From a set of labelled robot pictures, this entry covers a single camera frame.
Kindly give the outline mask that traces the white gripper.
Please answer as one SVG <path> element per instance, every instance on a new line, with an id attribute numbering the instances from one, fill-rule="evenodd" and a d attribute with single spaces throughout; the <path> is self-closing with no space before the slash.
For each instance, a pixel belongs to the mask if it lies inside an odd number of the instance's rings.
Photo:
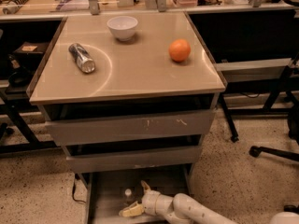
<path id="1" fill-rule="evenodd" d="M 142 203 L 134 202 L 128 207 L 120 210 L 120 217 L 137 217 L 144 213 L 151 216 L 160 216 L 164 210 L 162 207 L 163 195 L 155 190 L 151 190 L 150 185 L 144 181 L 140 181 L 143 191 Z"/>

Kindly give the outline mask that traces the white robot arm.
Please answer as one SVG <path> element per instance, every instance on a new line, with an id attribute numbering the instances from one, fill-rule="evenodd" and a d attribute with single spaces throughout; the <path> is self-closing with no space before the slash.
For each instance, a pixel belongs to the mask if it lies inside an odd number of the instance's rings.
<path id="1" fill-rule="evenodd" d="M 203 206 L 191 196 L 178 193 L 174 197 L 153 190 L 141 181 L 144 195 L 141 203 L 133 202 L 120 210 L 121 217 L 137 217 L 142 214 L 162 217 L 169 224 L 237 224 L 228 217 Z"/>

